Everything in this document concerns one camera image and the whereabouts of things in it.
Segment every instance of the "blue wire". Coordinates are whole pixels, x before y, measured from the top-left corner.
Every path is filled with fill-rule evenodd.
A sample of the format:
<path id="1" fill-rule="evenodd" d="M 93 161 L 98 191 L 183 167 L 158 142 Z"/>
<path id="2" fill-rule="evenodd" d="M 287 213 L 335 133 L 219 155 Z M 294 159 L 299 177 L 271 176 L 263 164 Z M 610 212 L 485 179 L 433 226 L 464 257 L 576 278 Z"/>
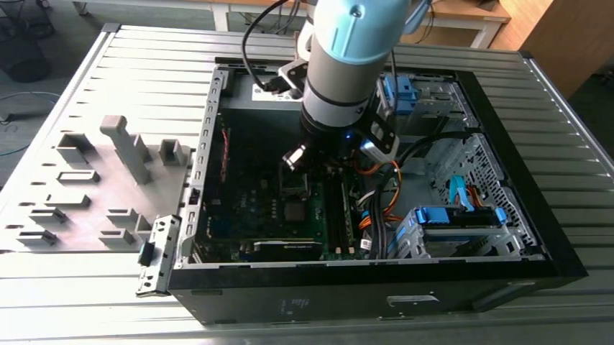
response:
<path id="1" fill-rule="evenodd" d="M 4 157 L 4 156 L 8 156 L 8 155 L 12 155 L 14 153 L 18 153 L 18 152 L 22 152 L 23 150 L 26 150 L 28 148 L 30 144 L 27 144 L 24 147 L 22 147 L 20 149 L 15 149 L 10 152 L 6 152 L 6 153 L 0 153 L 0 157 Z"/>

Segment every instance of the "robotic arm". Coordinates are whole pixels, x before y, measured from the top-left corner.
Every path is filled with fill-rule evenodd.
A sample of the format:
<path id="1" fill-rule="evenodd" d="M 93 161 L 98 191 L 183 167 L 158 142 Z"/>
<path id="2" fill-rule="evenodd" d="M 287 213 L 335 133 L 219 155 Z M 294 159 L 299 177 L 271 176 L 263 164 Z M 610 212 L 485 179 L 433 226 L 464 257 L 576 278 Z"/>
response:
<path id="1" fill-rule="evenodd" d="M 307 162 L 338 165 L 358 147 L 369 148 L 375 160 L 392 160 L 398 137 L 370 103 L 393 47 L 417 30 L 432 0 L 303 2 L 310 13 L 299 36 L 303 58 L 279 70 L 293 95 L 302 96 L 303 136 L 283 160 L 293 170 Z"/>

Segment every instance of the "sticker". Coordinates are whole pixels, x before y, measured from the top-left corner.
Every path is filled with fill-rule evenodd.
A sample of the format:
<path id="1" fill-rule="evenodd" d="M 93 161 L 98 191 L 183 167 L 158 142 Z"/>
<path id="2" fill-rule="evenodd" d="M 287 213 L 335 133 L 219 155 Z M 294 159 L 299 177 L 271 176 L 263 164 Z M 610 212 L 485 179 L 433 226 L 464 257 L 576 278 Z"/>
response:
<path id="1" fill-rule="evenodd" d="M 361 249 L 371 250 L 371 241 L 369 239 L 361 240 Z"/>
<path id="2" fill-rule="evenodd" d="M 295 315 L 302 309 L 309 307 L 310 302 L 309 298 L 279 300 L 279 314 L 287 316 Z"/>
<path id="3" fill-rule="evenodd" d="M 251 86 L 251 100 L 253 101 L 267 101 L 267 102 L 301 102 L 302 99 L 293 99 L 290 91 L 274 95 L 270 92 L 265 92 L 257 84 Z"/>

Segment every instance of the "gray carpet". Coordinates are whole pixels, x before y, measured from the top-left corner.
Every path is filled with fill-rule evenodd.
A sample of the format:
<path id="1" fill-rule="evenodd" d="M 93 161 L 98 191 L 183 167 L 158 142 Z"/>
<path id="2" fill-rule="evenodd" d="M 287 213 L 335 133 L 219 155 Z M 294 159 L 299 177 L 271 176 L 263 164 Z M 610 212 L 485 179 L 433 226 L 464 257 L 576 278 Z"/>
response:
<path id="1" fill-rule="evenodd" d="M 183 29 L 215 29 L 214 15 L 209 11 L 103 4 L 90 4 L 89 9 L 91 15 L 81 17 L 75 12 L 72 3 L 52 0 L 52 9 L 48 13 L 56 34 L 39 41 L 54 67 L 52 74 L 40 82 L 20 84 L 14 83 L 4 73 L 0 73 L 0 97 L 20 91 L 62 93 L 97 39 L 101 28 L 107 22 Z M 275 21 L 277 17 L 270 16 L 263 21 L 263 27 L 271 27 Z M 301 26 L 302 19 L 298 19 L 293 23 L 290 32 L 298 30 Z M 243 32 L 245 28 L 245 19 L 241 15 L 230 14 L 230 30 Z M 602 86 L 598 78 L 592 78 L 572 97 L 572 106 L 610 155 L 614 155 L 614 137 L 610 135 L 614 129 L 614 116 L 609 114 L 614 109 L 613 92 L 614 86 Z M 15 97 L 0 101 L 0 107 L 11 109 L 28 107 L 30 109 L 44 110 L 48 108 L 48 102 L 42 98 L 32 95 Z M 0 124 L 0 155 L 24 147 L 31 142 L 44 118 L 44 116 L 20 116 L 15 118 L 12 123 Z M 23 152 L 0 156 L 0 187 L 4 185 L 22 155 Z"/>
<path id="2" fill-rule="evenodd" d="M 209 11 L 191 9 L 165 9 L 157 7 L 121 6 L 89 4 L 90 15 L 82 17 L 75 12 L 71 2 L 51 0 L 50 18 L 56 28 L 56 34 L 39 41 L 54 71 L 44 80 L 36 83 L 14 83 L 0 72 L 0 98 L 20 91 L 47 91 L 62 93 L 75 70 L 79 67 L 87 51 L 91 48 L 105 23 L 117 22 L 130 25 L 153 27 L 175 27 L 182 29 L 215 30 L 214 15 Z M 263 28 L 274 27 L 278 17 L 271 15 L 262 22 Z M 298 18 L 290 26 L 289 32 L 299 30 L 303 19 Z M 230 14 L 230 30 L 245 31 L 243 17 Z M 0 107 L 10 109 L 46 109 L 48 102 L 32 95 L 19 96 L 0 101 Z M 44 116 L 20 116 L 11 124 L 0 124 L 0 155 L 24 147 L 35 137 L 43 124 Z M 4 185 L 12 170 L 22 158 L 23 152 L 0 156 L 0 187 Z"/>

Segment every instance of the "open computer tower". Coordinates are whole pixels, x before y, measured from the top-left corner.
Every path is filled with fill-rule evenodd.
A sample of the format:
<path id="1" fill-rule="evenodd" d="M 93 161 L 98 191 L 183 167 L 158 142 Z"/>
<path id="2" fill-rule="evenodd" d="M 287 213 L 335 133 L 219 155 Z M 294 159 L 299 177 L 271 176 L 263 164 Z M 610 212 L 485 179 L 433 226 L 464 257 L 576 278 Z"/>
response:
<path id="1" fill-rule="evenodd" d="M 155 222 L 139 295 L 173 294 L 206 324 L 389 320 L 488 311 L 586 276 L 473 73 L 401 69 L 401 148 L 440 132 L 472 136 L 437 141 L 404 166 L 390 185 L 402 221 L 385 258 L 370 259 L 370 177 L 353 166 L 286 171 L 301 102 L 265 94 L 239 61 L 217 64 L 183 216 Z M 262 78 L 282 65 L 262 62 Z M 389 84 L 385 71 L 374 111 Z M 453 180 L 465 201 L 450 198 Z"/>

